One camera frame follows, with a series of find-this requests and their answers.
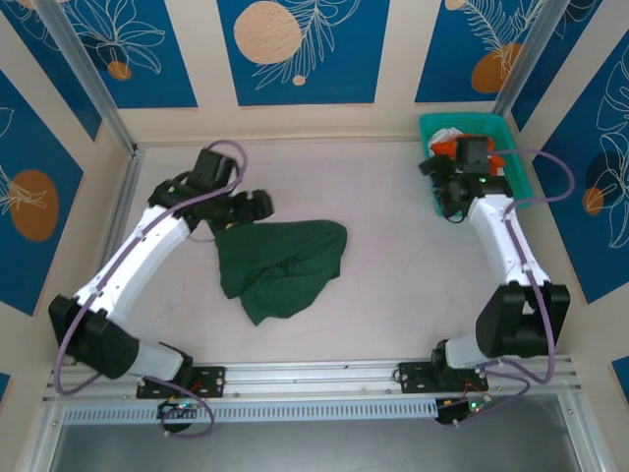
white work surface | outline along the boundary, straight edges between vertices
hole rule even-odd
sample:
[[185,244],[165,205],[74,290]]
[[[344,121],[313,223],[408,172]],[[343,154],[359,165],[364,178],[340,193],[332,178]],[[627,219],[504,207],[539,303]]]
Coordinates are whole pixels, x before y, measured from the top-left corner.
[[[420,143],[245,147],[250,167],[239,190],[268,191],[275,214],[267,221],[347,227],[340,277],[303,312],[254,326],[220,288],[214,245],[189,240],[141,293],[130,333],[196,362],[290,362],[427,357],[440,339],[473,328],[495,286],[472,226],[435,214]],[[146,150],[126,234],[154,187],[191,169],[199,150]],[[203,224],[193,237],[211,233]]]

green cloth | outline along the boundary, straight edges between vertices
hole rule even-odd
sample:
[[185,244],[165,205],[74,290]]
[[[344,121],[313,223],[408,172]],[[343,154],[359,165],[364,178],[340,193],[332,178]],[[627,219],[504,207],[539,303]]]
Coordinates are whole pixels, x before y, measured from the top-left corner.
[[235,226],[216,236],[227,298],[240,297],[254,325],[307,308],[341,273],[347,230],[333,221]]

teal plastic basket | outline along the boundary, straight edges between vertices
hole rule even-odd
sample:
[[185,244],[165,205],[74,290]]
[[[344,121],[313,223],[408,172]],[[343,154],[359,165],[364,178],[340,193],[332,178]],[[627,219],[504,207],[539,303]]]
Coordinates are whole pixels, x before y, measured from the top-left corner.
[[[457,128],[463,133],[486,135],[493,139],[496,150],[514,149],[515,144],[504,119],[493,113],[431,113],[420,117],[420,133],[424,143],[424,158],[429,158],[429,139],[443,128]],[[531,187],[527,181],[520,156],[516,153],[502,155],[505,160],[504,176],[507,178],[515,200],[529,199]],[[434,209],[439,216],[441,207],[434,198]]]

